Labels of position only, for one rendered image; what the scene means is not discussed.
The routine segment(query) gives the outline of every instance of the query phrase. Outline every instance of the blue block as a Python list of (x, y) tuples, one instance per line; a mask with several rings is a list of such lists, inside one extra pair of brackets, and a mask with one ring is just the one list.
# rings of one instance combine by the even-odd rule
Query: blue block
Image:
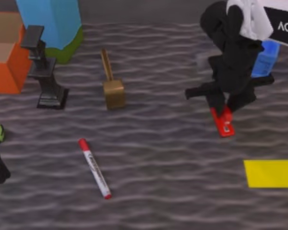
[(274, 41), (263, 42), (264, 51), (261, 52), (255, 62), (252, 78), (268, 76), (277, 61), (280, 44)]
[(81, 27), (78, 0), (16, 0), (25, 27), (43, 25), (46, 48), (64, 49)]

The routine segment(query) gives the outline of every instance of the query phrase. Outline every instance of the yellow paper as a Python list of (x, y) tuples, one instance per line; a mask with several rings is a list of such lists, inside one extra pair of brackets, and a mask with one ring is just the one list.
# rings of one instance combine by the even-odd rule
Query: yellow paper
[(245, 160), (249, 188), (288, 188), (288, 160)]

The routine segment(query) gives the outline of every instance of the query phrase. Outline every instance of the light blue bin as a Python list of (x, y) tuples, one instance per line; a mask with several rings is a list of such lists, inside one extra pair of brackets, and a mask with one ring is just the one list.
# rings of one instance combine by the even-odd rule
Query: light blue bin
[(274, 41), (263, 42), (264, 51), (259, 53), (255, 62), (252, 78), (268, 76), (277, 61), (280, 44)]

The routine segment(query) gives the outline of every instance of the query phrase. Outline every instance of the marker body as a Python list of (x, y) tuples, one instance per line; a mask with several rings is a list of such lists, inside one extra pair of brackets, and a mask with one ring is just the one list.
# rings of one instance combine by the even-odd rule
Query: marker body
[(79, 140), (79, 145), (82, 149), (82, 152), (85, 156), (85, 159), (88, 163), (88, 165), (90, 166), (90, 169), (91, 169), (91, 172), (97, 182), (97, 185), (103, 195), (103, 197), (105, 199), (110, 199), (112, 196), (111, 196), (111, 192), (110, 192), (110, 189), (92, 155), (92, 152), (90, 151), (89, 147), (88, 147), (88, 144), (86, 142), (86, 140), (83, 138), (83, 139), (80, 139)]

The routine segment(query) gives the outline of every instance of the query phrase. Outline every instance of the yellow block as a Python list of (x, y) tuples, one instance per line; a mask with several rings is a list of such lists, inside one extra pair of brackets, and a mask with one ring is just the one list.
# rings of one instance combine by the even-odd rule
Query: yellow block
[(288, 188), (288, 160), (244, 160), (249, 188)]

